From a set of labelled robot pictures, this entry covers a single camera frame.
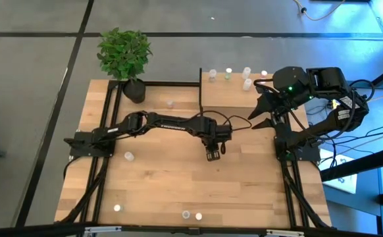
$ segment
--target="green leaves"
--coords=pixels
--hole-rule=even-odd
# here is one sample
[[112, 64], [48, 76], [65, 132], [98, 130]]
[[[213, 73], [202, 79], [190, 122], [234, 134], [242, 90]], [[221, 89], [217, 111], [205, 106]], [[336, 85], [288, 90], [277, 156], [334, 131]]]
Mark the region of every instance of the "green leaves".
[[97, 58], [102, 71], [118, 80], [135, 80], [138, 74], [144, 73], [147, 56], [153, 55], [145, 35], [139, 31], [119, 32], [118, 28], [101, 35], [102, 42], [98, 45], [101, 53], [97, 53]]

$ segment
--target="wooden board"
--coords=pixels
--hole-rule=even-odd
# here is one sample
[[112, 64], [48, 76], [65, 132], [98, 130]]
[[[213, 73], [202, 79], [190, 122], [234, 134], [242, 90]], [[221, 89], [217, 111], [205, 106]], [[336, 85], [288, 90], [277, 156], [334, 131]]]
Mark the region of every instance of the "wooden board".
[[[80, 130], [99, 126], [107, 84], [107, 80], [91, 81]], [[170, 99], [175, 103], [173, 109], [166, 107]], [[145, 102], [139, 105], [123, 96], [118, 121], [139, 110], [190, 117], [199, 112], [198, 88], [149, 86]], [[303, 108], [296, 114], [307, 124]], [[216, 118], [209, 113], [205, 116]], [[153, 129], [137, 138], [119, 140], [109, 164], [99, 222], [289, 228], [273, 136], [272, 129], [234, 132], [233, 140], [226, 143], [227, 154], [214, 162], [206, 160], [200, 139], [182, 131]], [[125, 160], [126, 151], [134, 154], [134, 161]], [[90, 163], [90, 158], [80, 159], [68, 168], [56, 221], [64, 218], [82, 196]], [[304, 162], [300, 162], [300, 170], [305, 197], [322, 220], [330, 223], [319, 172]], [[124, 210], [115, 212], [115, 205], [122, 205]], [[184, 210], [192, 213], [190, 219], [182, 218]], [[203, 215], [201, 221], [194, 219], [197, 212]]]

